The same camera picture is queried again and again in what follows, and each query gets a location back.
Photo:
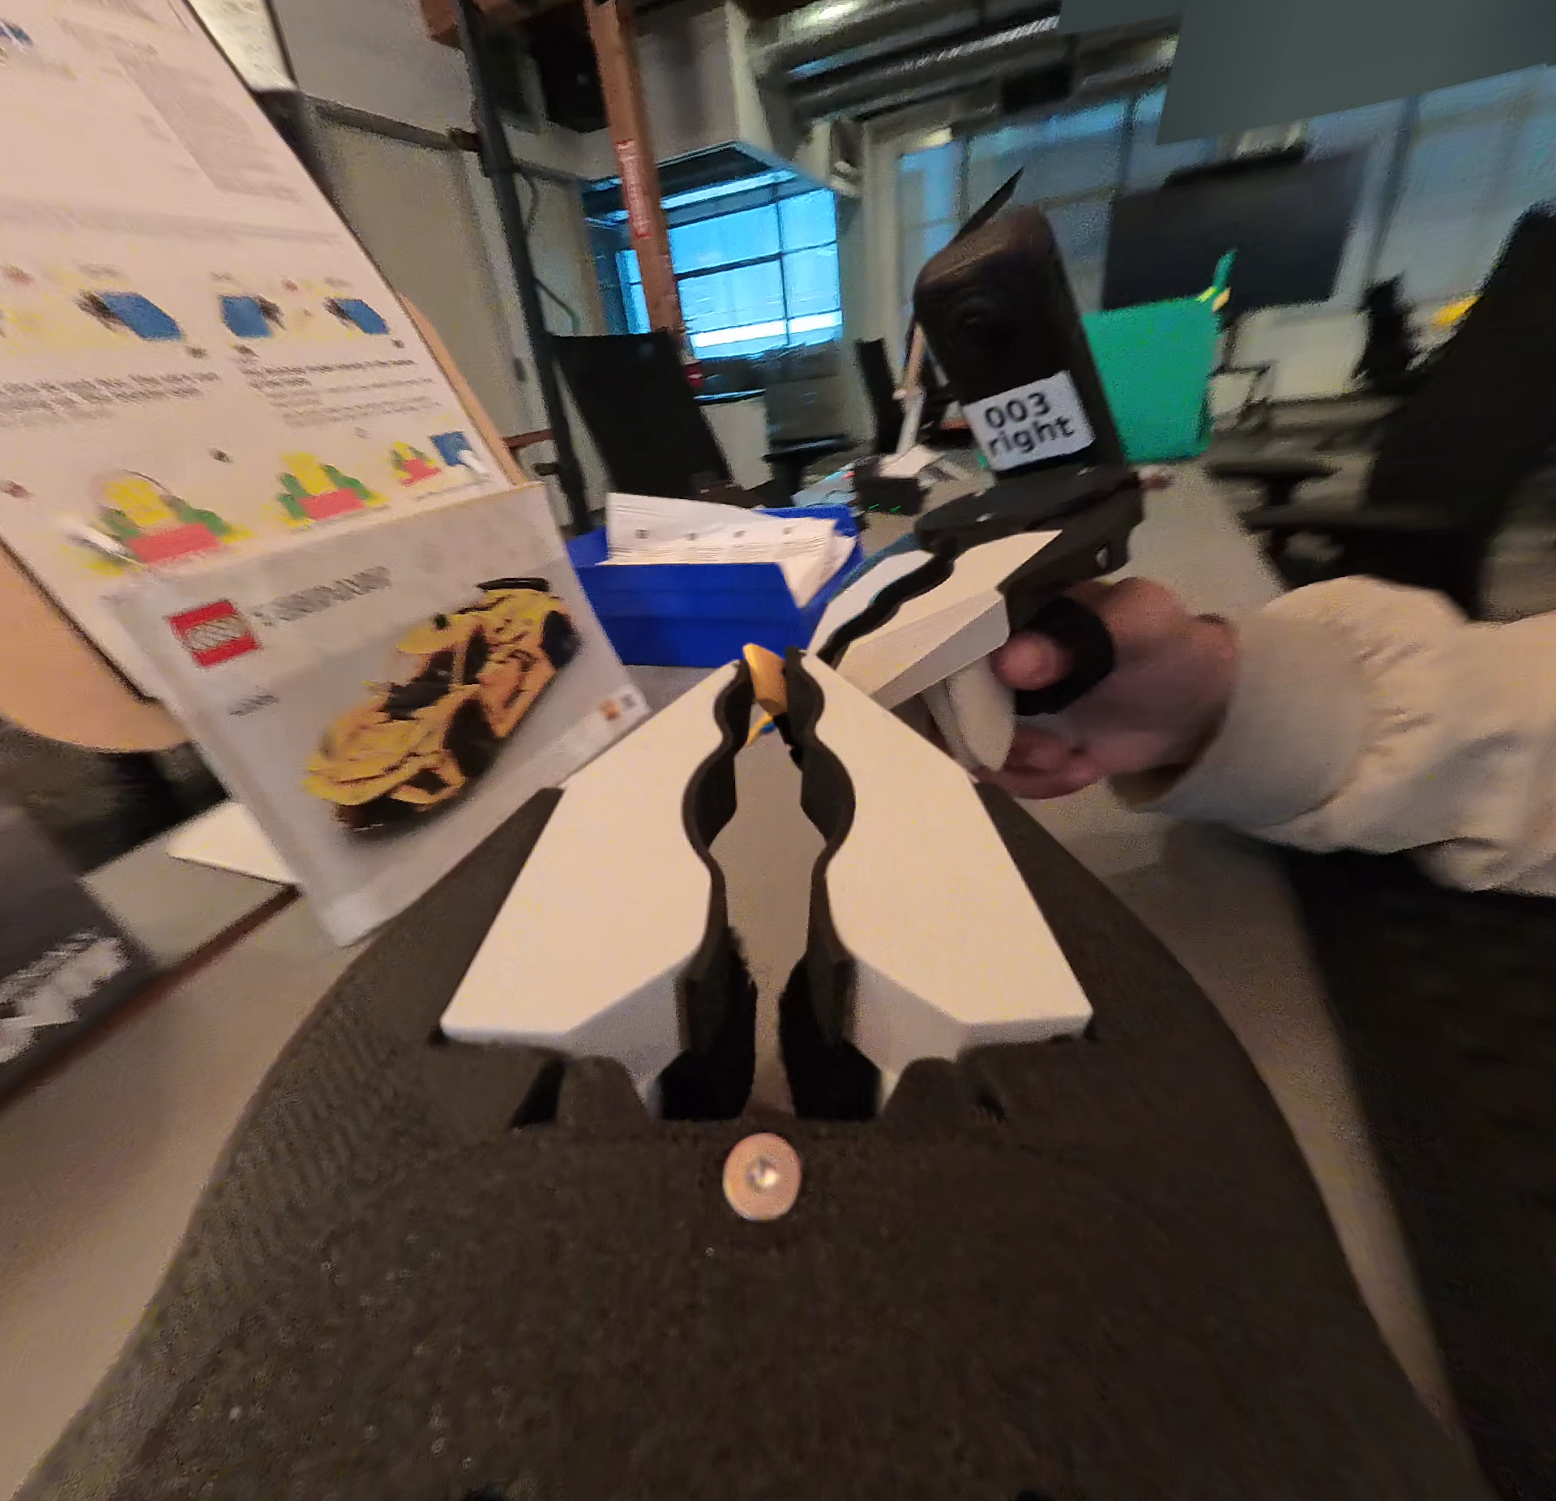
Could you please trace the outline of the person's right forearm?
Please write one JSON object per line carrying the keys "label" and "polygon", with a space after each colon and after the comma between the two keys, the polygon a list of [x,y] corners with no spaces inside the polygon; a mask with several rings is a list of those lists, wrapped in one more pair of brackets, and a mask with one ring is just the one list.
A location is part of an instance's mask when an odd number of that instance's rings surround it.
{"label": "person's right forearm", "polygon": [[1554,894],[1554,614],[1470,621],[1337,577],[1234,623],[1216,732],[1118,800],[1329,854],[1412,854],[1449,889]]}

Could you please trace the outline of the toy car instruction booklet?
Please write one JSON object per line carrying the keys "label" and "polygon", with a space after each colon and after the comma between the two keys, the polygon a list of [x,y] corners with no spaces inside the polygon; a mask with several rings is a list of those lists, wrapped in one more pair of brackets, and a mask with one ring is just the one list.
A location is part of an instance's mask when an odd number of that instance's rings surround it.
{"label": "toy car instruction booklet", "polygon": [[108,606],[339,945],[649,712],[540,486],[153,573]]}

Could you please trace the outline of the yellow toy panel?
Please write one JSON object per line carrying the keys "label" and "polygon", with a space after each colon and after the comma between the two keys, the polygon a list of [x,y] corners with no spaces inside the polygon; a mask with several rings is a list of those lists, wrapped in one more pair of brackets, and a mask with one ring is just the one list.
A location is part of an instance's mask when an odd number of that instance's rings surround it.
{"label": "yellow toy panel", "polygon": [[748,643],[742,648],[742,660],[753,689],[753,720],[748,730],[748,743],[753,743],[759,736],[777,734],[784,747],[792,749],[784,656],[757,643]]}

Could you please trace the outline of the wooden sign with paper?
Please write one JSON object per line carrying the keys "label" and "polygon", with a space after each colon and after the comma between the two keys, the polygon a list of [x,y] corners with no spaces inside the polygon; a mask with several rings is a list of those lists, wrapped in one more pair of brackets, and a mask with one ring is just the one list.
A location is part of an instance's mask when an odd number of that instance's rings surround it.
{"label": "wooden sign with paper", "polygon": [[492,422],[189,0],[1,0],[3,656],[106,749],[176,730],[120,621],[519,486]]}

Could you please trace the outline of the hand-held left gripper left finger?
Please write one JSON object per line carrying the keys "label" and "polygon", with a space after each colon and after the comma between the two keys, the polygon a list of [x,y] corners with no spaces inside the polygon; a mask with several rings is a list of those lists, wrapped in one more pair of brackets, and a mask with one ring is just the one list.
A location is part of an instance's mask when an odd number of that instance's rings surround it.
{"label": "hand-held left gripper left finger", "polygon": [[443,1038],[618,1063],[662,1117],[744,1109],[755,985],[713,844],[751,707],[748,664],[730,662],[565,780]]}

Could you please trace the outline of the teal partition panel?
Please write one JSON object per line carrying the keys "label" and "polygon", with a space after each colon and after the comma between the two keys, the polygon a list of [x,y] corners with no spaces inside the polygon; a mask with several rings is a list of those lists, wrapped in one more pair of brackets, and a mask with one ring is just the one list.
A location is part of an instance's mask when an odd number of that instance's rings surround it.
{"label": "teal partition panel", "polygon": [[1211,383],[1236,249],[1185,298],[1081,313],[1123,455],[1133,464],[1197,459],[1211,441]]}

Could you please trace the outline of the black metal pole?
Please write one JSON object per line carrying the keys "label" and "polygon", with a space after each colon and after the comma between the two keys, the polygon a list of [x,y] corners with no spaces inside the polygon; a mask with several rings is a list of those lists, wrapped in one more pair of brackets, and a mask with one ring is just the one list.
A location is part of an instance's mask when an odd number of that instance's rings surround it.
{"label": "black metal pole", "polygon": [[560,371],[554,362],[554,340],[540,311],[540,288],[534,279],[525,207],[517,191],[519,166],[503,126],[492,85],[492,60],[486,48],[476,0],[453,0],[455,27],[461,56],[468,73],[474,102],[474,129],[480,168],[494,191],[499,234],[509,257],[521,319],[531,348],[534,379],[540,387],[540,404],[550,422],[554,445],[554,476],[565,497],[573,538],[593,532],[594,519],[589,505],[589,488],[573,445],[573,426]]}

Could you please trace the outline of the wooden post red label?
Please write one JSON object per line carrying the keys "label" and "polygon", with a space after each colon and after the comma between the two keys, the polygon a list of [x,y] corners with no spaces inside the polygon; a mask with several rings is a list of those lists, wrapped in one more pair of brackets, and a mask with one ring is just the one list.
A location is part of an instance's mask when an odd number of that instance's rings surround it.
{"label": "wooden post red label", "polygon": [[629,3],[625,0],[581,2],[649,321],[653,329],[664,331],[680,350],[686,350],[684,308],[672,267]]}

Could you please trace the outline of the black perforated panel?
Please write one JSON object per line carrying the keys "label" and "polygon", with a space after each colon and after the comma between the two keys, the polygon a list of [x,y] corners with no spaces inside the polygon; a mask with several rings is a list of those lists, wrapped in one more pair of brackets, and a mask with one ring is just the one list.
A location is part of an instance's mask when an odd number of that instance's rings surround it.
{"label": "black perforated panel", "polygon": [[1554,1497],[1554,902],[1280,861],[1455,1413],[1494,1491]]}

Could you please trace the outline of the grey desk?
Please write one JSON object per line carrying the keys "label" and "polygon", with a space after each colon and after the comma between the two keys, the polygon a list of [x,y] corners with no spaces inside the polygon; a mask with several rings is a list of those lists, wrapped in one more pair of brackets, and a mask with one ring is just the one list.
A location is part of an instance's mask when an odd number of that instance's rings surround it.
{"label": "grey desk", "polygon": [[308,902],[3,1109],[3,1493],[1482,1497],[1375,1311],[1371,1154],[1275,850],[980,786],[1092,999],[881,1113],[656,1121],[437,1042],[540,811]]}

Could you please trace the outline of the white paper bag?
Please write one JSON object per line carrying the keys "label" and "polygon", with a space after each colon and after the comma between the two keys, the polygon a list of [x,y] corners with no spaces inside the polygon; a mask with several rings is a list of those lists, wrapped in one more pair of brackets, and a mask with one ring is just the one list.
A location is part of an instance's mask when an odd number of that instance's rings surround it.
{"label": "white paper bag", "polygon": [[856,548],[842,517],[759,511],[707,499],[610,492],[604,501],[606,561],[618,565],[769,565],[794,606],[811,602]]}

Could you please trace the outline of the toy car cardboard box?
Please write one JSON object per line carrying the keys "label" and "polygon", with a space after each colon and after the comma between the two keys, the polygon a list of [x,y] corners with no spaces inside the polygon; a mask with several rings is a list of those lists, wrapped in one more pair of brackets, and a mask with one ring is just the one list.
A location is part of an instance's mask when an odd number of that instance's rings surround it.
{"label": "toy car cardboard box", "polygon": [[145,945],[19,803],[1,805],[1,1096],[153,978]]}

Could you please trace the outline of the person's right hand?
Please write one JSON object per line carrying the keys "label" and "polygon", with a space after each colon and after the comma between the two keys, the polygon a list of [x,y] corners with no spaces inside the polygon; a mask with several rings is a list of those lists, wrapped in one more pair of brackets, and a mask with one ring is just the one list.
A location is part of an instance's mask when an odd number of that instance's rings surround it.
{"label": "person's right hand", "polygon": [[1019,800],[1191,765],[1216,734],[1236,676],[1234,627],[1195,616],[1156,581],[1089,581],[1069,596],[1108,629],[1116,664],[1063,712],[1060,730],[1048,720],[1019,726],[1003,769],[978,772]]}

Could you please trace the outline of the white flat base plate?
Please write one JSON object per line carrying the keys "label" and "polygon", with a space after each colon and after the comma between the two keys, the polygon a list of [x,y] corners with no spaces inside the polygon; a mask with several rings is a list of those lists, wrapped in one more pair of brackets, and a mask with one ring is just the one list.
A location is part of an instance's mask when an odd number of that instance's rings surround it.
{"label": "white flat base plate", "polygon": [[219,869],[277,887],[296,887],[296,875],[240,801],[188,819],[166,838],[166,854],[189,865]]}

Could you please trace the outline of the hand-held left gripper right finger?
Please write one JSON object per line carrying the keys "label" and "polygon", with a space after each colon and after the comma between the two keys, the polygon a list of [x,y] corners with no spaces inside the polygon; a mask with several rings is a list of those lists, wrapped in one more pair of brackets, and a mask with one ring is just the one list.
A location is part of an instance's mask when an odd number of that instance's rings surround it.
{"label": "hand-held left gripper right finger", "polygon": [[798,1117],[873,1117],[916,1063],[1081,1038],[1094,1009],[976,782],[815,656],[788,736],[821,838],[779,1001]]}

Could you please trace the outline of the blue plastic bin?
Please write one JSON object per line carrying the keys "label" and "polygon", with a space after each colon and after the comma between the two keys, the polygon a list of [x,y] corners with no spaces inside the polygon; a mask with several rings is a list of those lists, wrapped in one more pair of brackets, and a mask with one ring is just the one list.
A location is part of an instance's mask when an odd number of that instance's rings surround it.
{"label": "blue plastic bin", "polygon": [[[784,517],[842,517],[846,505],[757,507]],[[604,526],[573,538],[567,555],[602,631],[629,666],[715,668],[744,645],[804,646],[844,577],[862,563],[860,528],[844,567],[802,608],[769,565],[608,563]]]}

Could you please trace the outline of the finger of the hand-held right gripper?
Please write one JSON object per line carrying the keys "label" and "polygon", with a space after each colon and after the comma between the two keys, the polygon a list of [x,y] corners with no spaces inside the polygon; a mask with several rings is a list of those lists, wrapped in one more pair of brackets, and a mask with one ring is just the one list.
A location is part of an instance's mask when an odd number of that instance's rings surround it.
{"label": "finger of the hand-held right gripper", "polygon": [[999,592],[926,592],[848,643],[846,681],[893,710],[994,652],[1007,635]]}
{"label": "finger of the hand-held right gripper", "polygon": [[920,666],[999,608],[1001,583],[1058,538],[1019,532],[953,555],[885,555],[827,604],[808,650],[827,666]]}

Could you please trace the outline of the black device green light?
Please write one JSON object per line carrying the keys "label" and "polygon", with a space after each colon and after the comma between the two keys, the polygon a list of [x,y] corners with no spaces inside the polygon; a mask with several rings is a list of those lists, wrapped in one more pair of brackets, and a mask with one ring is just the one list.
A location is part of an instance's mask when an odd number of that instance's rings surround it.
{"label": "black device green light", "polygon": [[914,519],[924,509],[924,464],[910,455],[864,455],[846,468],[848,505],[856,517]]}

